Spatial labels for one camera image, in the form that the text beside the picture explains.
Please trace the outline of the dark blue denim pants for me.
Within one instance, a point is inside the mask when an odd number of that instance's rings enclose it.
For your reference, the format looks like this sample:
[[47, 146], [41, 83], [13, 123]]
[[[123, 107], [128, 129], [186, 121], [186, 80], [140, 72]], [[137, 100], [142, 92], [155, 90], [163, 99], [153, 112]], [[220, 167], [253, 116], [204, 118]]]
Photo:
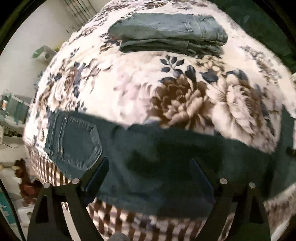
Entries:
[[[238, 189], [253, 182], [263, 198], [295, 181], [293, 119], [283, 111], [280, 139], [264, 153], [220, 134], [203, 135], [155, 123], [125, 128], [78, 112], [49, 117], [45, 151], [68, 178], [82, 178], [84, 200], [168, 217], [207, 216], [218, 181]], [[97, 170], [104, 159], [102, 170]]]

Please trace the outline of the cluttered side table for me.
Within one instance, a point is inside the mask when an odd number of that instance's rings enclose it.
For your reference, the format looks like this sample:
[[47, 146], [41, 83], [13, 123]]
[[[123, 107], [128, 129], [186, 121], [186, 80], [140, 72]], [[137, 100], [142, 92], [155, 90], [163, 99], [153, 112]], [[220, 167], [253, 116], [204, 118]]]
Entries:
[[22, 137], [31, 98], [5, 91], [1, 94], [1, 127], [4, 135]]

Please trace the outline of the floral brown white blanket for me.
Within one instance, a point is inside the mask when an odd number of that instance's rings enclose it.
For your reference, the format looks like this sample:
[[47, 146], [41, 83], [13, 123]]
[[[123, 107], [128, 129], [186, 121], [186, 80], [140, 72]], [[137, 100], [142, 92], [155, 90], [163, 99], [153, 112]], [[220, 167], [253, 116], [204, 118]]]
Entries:
[[[219, 55], [122, 52], [109, 28], [134, 13], [213, 16], [228, 35]], [[155, 123], [203, 135], [220, 134], [264, 153], [280, 139], [283, 111], [293, 119], [295, 81], [283, 61], [210, 1], [110, 1], [74, 32], [44, 71], [30, 106], [23, 141], [42, 183], [70, 183], [45, 151], [49, 117], [78, 112], [125, 128]], [[263, 198], [271, 240], [295, 217], [295, 181]], [[94, 199], [87, 211], [103, 240], [195, 240], [203, 217], [147, 215]]]

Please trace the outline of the green lidded plastic box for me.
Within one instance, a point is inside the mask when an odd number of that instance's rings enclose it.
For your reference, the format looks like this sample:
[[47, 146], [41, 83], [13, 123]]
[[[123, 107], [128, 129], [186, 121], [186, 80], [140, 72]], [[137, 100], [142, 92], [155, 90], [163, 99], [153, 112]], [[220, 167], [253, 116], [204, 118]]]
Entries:
[[46, 45], [43, 45], [42, 47], [34, 51], [32, 58], [50, 62], [56, 54], [57, 51], [51, 49]]

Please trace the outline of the folded grey-green jeans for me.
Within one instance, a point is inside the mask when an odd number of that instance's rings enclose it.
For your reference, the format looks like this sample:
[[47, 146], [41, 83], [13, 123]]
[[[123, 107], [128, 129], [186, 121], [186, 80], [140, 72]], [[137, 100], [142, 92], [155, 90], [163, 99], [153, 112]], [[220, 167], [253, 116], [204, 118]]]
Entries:
[[166, 51], [194, 57], [219, 55], [228, 41], [213, 16], [134, 13], [114, 23], [109, 33], [121, 41], [122, 52]]

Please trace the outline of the dark green cloth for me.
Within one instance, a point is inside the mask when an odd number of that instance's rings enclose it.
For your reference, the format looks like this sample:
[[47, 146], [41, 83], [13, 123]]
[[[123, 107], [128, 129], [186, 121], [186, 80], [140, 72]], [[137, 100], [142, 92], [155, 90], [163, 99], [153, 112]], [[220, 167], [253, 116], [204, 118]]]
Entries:
[[295, 73], [295, 1], [212, 1]]

